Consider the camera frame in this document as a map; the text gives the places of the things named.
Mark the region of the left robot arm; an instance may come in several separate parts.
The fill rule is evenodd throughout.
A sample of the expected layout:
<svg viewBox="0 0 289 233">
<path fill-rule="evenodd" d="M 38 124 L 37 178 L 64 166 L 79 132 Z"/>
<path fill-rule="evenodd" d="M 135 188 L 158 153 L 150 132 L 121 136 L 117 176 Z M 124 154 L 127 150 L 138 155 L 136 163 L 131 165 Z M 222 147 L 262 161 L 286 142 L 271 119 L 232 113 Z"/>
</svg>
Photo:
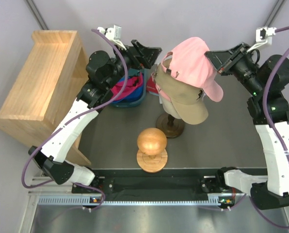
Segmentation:
<svg viewBox="0 0 289 233">
<path fill-rule="evenodd" d="M 32 146 L 29 155 L 36 165 L 57 184 L 80 183 L 88 192 L 99 188 L 99 180 L 85 166 L 70 162 L 67 154 L 85 127 L 115 97 L 111 89 L 129 69 L 150 69 L 162 52 L 160 47 L 146 47 L 137 40 L 131 46 L 113 45 L 114 58 L 103 50 L 92 53 L 86 65 L 88 81 L 77 94 L 70 110 L 43 145 Z"/>
</svg>

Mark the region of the round wooden hat stand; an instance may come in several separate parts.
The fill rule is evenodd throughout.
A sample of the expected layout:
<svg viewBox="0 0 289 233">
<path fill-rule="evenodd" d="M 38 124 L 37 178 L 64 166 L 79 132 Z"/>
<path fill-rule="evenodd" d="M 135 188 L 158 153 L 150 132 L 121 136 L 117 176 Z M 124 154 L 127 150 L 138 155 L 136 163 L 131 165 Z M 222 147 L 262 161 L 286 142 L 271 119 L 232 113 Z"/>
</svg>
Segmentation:
<svg viewBox="0 0 289 233">
<path fill-rule="evenodd" d="M 163 131 L 157 128 L 143 130 L 137 138 L 137 163 L 148 173 L 161 171 L 168 160 L 166 151 L 167 138 Z"/>
</svg>

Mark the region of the pink cap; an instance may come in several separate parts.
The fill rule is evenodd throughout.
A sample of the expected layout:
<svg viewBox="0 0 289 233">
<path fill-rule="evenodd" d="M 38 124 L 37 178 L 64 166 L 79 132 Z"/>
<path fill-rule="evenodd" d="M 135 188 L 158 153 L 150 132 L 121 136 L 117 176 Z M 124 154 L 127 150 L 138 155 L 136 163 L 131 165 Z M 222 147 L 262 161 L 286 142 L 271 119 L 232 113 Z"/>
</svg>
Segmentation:
<svg viewBox="0 0 289 233">
<path fill-rule="evenodd" d="M 161 67 L 175 80 L 200 88 L 212 101 L 220 102 L 224 92 L 215 81 L 217 72 L 205 56 L 207 51 L 204 40 L 188 38 L 164 56 Z"/>
<path fill-rule="evenodd" d="M 170 101 L 171 97 L 176 93 L 175 80 L 169 74 L 164 72 L 160 65 L 158 65 L 153 72 L 152 80 L 156 86 L 158 94 Z"/>
</svg>

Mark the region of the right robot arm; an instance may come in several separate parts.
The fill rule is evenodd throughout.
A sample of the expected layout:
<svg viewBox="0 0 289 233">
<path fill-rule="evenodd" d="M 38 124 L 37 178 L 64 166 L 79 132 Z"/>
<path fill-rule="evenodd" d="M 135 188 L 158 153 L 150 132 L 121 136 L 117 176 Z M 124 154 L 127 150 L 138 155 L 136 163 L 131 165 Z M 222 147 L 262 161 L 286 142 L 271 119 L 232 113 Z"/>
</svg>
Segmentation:
<svg viewBox="0 0 289 233">
<path fill-rule="evenodd" d="M 289 103 L 283 89 L 289 84 L 289 59 L 270 56 L 262 65 L 253 50 L 240 43 L 229 50 L 207 51 L 205 56 L 222 76 L 232 75 L 250 93 L 247 108 L 260 137 L 267 176 L 244 173 L 235 167 L 216 172 L 216 187 L 232 187 L 247 194 L 260 210 L 289 206 Z"/>
</svg>

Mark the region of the khaki cap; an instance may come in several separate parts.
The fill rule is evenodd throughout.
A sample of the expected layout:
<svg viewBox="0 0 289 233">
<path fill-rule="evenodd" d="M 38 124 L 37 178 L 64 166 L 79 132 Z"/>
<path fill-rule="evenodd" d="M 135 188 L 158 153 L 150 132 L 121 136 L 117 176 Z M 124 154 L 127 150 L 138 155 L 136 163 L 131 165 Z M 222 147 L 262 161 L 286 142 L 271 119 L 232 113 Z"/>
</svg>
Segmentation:
<svg viewBox="0 0 289 233">
<path fill-rule="evenodd" d="M 168 68 L 171 60 L 171 58 L 166 59 L 159 65 L 161 67 L 165 65 Z M 170 102 L 174 105 L 181 119 L 190 125 L 197 125 L 204 122 L 209 116 L 208 110 L 203 102 L 204 91 L 177 80 L 175 80 L 175 83 L 176 93 L 171 97 Z M 161 95 L 159 96 L 161 100 L 166 100 Z"/>
</svg>

